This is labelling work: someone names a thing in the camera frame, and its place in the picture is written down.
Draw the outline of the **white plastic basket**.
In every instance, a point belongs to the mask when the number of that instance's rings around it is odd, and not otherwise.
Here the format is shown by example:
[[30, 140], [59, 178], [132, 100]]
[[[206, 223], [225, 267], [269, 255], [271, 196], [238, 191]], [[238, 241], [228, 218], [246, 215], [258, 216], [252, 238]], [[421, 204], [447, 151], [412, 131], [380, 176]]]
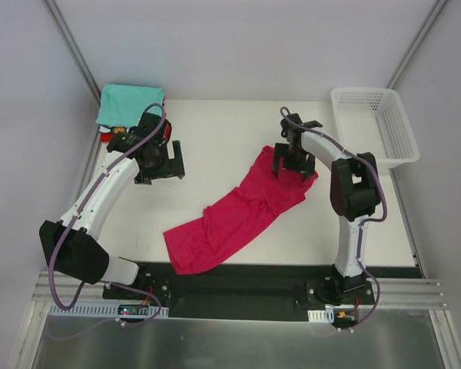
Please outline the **white plastic basket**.
[[355, 153], [372, 153], [377, 166], [392, 169], [419, 160], [420, 152], [400, 96], [388, 88], [334, 88], [338, 140]]

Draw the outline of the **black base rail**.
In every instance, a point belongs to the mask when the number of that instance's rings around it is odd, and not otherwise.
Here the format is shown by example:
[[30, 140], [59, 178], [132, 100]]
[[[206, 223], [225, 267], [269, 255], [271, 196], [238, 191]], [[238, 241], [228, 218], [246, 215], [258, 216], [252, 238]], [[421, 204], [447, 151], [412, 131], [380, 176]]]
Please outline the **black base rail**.
[[104, 288], [105, 300], [135, 303], [151, 292], [170, 317], [241, 321], [306, 321], [308, 311], [327, 305], [368, 308], [375, 292], [369, 281], [341, 291], [331, 266], [223, 264], [196, 275], [179, 275], [167, 262], [144, 262], [132, 289]]

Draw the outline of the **folded teal t shirt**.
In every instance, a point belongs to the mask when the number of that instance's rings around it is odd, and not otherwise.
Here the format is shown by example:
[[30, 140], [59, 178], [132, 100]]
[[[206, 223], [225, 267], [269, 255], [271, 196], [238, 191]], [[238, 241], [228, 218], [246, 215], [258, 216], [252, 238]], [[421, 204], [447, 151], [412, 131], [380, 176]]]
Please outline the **folded teal t shirt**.
[[106, 84], [101, 90], [101, 105], [96, 123], [109, 128], [132, 128], [152, 104], [164, 104], [164, 89]]

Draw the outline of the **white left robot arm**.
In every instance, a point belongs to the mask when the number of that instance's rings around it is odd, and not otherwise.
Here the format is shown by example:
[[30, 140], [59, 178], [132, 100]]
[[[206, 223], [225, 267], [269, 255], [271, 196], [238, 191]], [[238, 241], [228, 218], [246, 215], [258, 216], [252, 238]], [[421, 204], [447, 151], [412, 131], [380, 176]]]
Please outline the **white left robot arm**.
[[129, 184], [185, 176], [181, 143], [171, 140], [172, 126], [162, 105], [141, 113], [138, 125], [108, 143], [97, 174], [58, 221], [39, 229], [48, 273], [66, 274], [86, 284], [114, 282], [131, 299], [141, 298], [147, 281], [133, 261], [110, 255], [98, 242], [104, 223]]

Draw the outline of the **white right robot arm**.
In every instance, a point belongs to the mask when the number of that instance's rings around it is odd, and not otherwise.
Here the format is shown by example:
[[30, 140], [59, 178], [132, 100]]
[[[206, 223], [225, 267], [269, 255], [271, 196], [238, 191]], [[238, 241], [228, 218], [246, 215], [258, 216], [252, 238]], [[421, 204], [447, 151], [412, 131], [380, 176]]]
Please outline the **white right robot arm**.
[[285, 144], [275, 144], [272, 171], [276, 178], [295, 172], [303, 180], [312, 177], [315, 162], [330, 169], [330, 203], [340, 221], [339, 247], [330, 276], [314, 288], [317, 300], [331, 305], [345, 304], [366, 287], [363, 262], [366, 229], [374, 222], [384, 198], [375, 156], [354, 154], [324, 132], [318, 121], [303, 122], [297, 113], [286, 113], [280, 122]]

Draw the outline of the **crimson pink t shirt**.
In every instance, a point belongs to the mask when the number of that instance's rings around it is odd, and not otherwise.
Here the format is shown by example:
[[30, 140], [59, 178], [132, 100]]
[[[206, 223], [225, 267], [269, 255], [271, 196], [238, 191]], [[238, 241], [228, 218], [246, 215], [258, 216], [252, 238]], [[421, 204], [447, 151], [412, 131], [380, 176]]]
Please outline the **crimson pink t shirt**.
[[262, 148], [242, 182], [203, 210], [200, 218], [164, 232], [174, 272], [193, 275], [207, 272], [252, 242], [281, 214], [306, 200], [318, 179], [314, 172], [281, 169], [272, 172], [274, 149]]

